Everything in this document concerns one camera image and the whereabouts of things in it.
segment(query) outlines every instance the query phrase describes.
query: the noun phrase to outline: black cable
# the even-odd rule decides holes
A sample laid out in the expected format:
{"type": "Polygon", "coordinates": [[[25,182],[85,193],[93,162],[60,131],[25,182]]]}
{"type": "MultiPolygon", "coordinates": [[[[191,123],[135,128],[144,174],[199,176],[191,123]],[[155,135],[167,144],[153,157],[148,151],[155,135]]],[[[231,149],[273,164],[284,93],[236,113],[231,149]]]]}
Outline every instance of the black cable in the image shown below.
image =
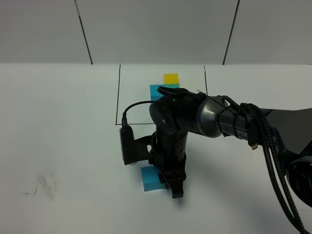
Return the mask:
{"type": "Polygon", "coordinates": [[[293,202],[293,198],[290,194],[289,188],[288,188],[287,183],[285,181],[285,178],[283,176],[282,169],[281,169],[278,157],[277,157],[275,143],[274,143],[274,140],[272,137],[272,128],[270,127],[265,115],[257,106],[255,106],[253,104],[249,104],[249,105],[242,104],[241,106],[239,106],[231,98],[229,98],[227,96],[221,96],[221,97],[224,98],[226,101],[228,101],[230,103],[230,105],[233,106],[235,109],[239,110],[241,108],[241,106],[244,106],[247,109],[247,111],[245,113],[255,112],[256,116],[258,116],[258,118],[256,118],[256,121],[257,121],[257,125],[259,127],[259,130],[260,130],[260,133],[261,133],[262,141],[263,141],[263,153],[265,155],[265,160],[266,160],[266,164],[267,164],[267,168],[268,168],[268,172],[269,172],[269,177],[270,177],[273,189],[275,191],[276,197],[277,197],[286,217],[290,221],[290,223],[292,223],[292,225],[296,229],[298,229],[300,231],[300,233],[308,234],[309,232],[304,229],[304,226],[303,226],[302,221],[300,219],[298,210],[297,210],[297,208],[293,202]],[[275,167],[277,170],[277,174],[278,174],[279,180],[282,184],[283,191],[285,193],[287,202],[291,208],[292,213],[290,212],[290,210],[286,204],[286,201],[283,197],[283,194],[279,188],[279,185],[277,183],[269,148],[271,149],[272,157],[273,157],[275,167]]]}
{"type": "Polygon", "coordinates": [[[257,118],[257,125],[259,127],[259,131],[260,131],[260,135],[261,135],[261,140],[262,140],[262,147],[263,147],[263,153],[265,156],[265,161],[266,161],[266,165],[268,168],[268,173],[269,173],[269,177],[271,180],[271,184],[273,186],[274,192],[276,194],[276,197],[279,201],[279,204],[281,205],[286,217],[288,218],[288,220],[290,221],[290,223],[296,228],[299,229],[297,222],[295,221],[292,213],[290,212],[287,203],[283,197],[283,194],[279,188],[279,185],[277,183],[276,180],[276,176],[275,176],[275,172],[274,172],[274,168],[273,168],[273,164],[272,164],[272,160],[271,160],[271,155],[270,155],[270,151],[269,151],[269,143],[268,143],[268,139],[267,139],[267,135],[265,133],[265,128],[263,126],[262,121],[257,118]]]}
{"type": "Polygon", "coordinates": [[[155,102],[155,101],[140,101],[140,102],[137,102],[137,103],[134,103],[134,104],[128,106],[128,107],[126,108],[126,110],[125,110],[125,111],[123,112],[123,114],[122,114],[121,125],[122,125],[122,126],[125,126],[125,125],[128,124],[128,122],[127,122],[127,111],[128,111],[130,108],[132,108],[132,107],[134,107],[134,106],[137,106],[137,105],[140,105],[140,104],[153,103],[153,102],[155,102]]]}
{"type": "Polygon", "coordinates": [[[274,143],[274,140],[273,140],[273,137],[272,137],[272,128],[271,126],[269,125],[266,117],[264,116],[264,114],[262,113],[262,111],[255,105],[253,104],[250,104],[252,109],[254,111],[257,112],[257,115],[260,117],[261,119],[261,122],[264,126],[264,129],[265,129],[265,132],[266,132],[266,135],[267,135],[267,140],[268,140],[268,143],[269,143],[269,146],[270,146],[270,149],[271,149],[271,153],[272,153],[272,157],[273,157],[273,160],[274,160],[274,163],[275,163],[275,167],[276,167],[276,170],[277,170],[277,174],[278,174],[278,177],[279,177],[279,180],[281,182],[281,185],[282,185],[282,188],[283,188],[283,191],[285,193],[285,196],[286,196],[286,199],[287,199],[287,202],[289,204],[289,207],[292,211],[292,215],[291,215],[291,218],[290,218],[290,211],[287,207],[287,209],[284,209],[283,207],[283,210],[287,216],[287,218],[290,220],[290,222],[293,224],[293,222],[295,222],[296,225],[294,225],[302,234],[305,234],[305,233],[308,233],[308,231],[306,231],[304,229],[304,226],[303,226],[303,223],[301,221],[301,218],[299,216],[299,213],[298,213],[298,210],[296,208],[296,205],[293,201],[293,198],[291,196],[291,193],[289,191],[289,188],[287,186],[287,183],[286,183],[286,180],[283,176],[283,173],[282,173],[282,169],[281,169],[281,166],[280,166],[280,163],[279,163],[279,160],[278,160],[278,156],[277,156],[277,151],[276,151],[276,148],[275,148],[275,143],[274,143]]]}

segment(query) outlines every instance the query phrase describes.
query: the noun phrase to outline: smudge mark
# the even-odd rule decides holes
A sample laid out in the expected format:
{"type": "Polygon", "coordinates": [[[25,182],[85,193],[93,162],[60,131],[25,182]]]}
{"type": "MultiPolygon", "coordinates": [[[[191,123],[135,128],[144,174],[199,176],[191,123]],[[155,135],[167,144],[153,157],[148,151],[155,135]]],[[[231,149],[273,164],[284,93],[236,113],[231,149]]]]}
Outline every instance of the smudge mark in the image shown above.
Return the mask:
{"type": "Polygon", "coordinates": [[[21,193],[21,194],[24,194],[24,195],[26,195],[26,196],[28,196],[29,194],[32,194],[31,198],[33,198],[34,195],[36,195],[37,190],[38,190],[38,187],[36,188],[36,191],[35,191],[34,193],[21,193]]]}
{"type": "Polygon", "coordinates": [[[49,201],[53,201],[55,193],[58,190],[59,183],[51,170],[49,170],[45,174],[39,174],[38,181],[40,183],[41,190],[43,191],[45,196],[48,198],[49,201]]]}

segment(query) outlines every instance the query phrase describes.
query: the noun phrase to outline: yellow block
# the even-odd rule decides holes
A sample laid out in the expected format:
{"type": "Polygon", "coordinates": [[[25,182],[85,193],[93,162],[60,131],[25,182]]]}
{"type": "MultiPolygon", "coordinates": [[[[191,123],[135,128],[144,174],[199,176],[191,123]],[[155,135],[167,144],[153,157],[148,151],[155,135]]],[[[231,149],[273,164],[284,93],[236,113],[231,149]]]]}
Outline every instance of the yellow block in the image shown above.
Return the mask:
{"type": "Polygon", "coordinates": [[[177,74],[164,74],[164,84],[179,84],[177,74]]]}

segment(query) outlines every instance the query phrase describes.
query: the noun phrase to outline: cable connector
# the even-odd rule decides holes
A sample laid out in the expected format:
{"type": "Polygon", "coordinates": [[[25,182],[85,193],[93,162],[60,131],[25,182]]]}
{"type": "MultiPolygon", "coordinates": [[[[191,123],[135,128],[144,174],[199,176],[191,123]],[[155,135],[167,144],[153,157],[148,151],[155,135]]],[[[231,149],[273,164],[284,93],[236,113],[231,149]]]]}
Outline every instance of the cable connector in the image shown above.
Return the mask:
{"type": "Polygon", "coordinates": [[[258,148],[258,131],[256,119],[249,121],[248,134],[248,145],[251,146],[253,150],[258,148]]]}
{"type": "Polygon", "coordinates": [[[255,150],[256,148],[258,148],[258,140],[259,140],[257,115],[248,104],[242,103],[241,106],[248,111],[248,114],[246,116],[249,125],[247,130],[248,145],[252,148],[252,150],[255,150]]]}
{"type": "Polygon", "coordinates": [[[128,121],[127,121],[127,118],[126,118],[126,117],[122,117],[122,119],[121,119],[121,125],[122,125],[122,126],[128,125],[128,121]]]}

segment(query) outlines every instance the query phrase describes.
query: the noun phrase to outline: foam block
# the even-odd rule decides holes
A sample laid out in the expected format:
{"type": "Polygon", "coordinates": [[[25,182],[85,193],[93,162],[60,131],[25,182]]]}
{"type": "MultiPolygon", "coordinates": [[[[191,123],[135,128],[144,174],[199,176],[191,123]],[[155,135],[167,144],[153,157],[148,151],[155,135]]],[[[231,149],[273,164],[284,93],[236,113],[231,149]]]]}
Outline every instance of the foam block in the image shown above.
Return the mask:
{"type": "Polygon", "coordinates": [[[154,166],[142,167],[142,180],[144,191],[151,191],[156,189],[162,189],[163,185],[159,181],[159,170],[154,166]]]}
{"type": "Polygon", "coordinates": [[[179,84],[177,74],[164,74],[164,84],[179,84]]]}
{"type": "Polygon", "coordinates": [[[152,84],[150,85],[151,101],[156,101],[162,97],[162,94],[157,92],[157,88],[159,86],[164,86],[168,88],[180,88],[179,84],[152,84]]]}
{"type": "Polygon", "coordinates": [[[179,84],[165,84],[164,86],[167,88],[180,88],[179,84]]]}
{"type": "Polygon", "coordinates": [[[161,84],[152,84],[150,85],[150,94],[151,94],[151,101],[156,101],[162,97],[162,94],[157,92],[157,88],[162,86],[161,84]]]}

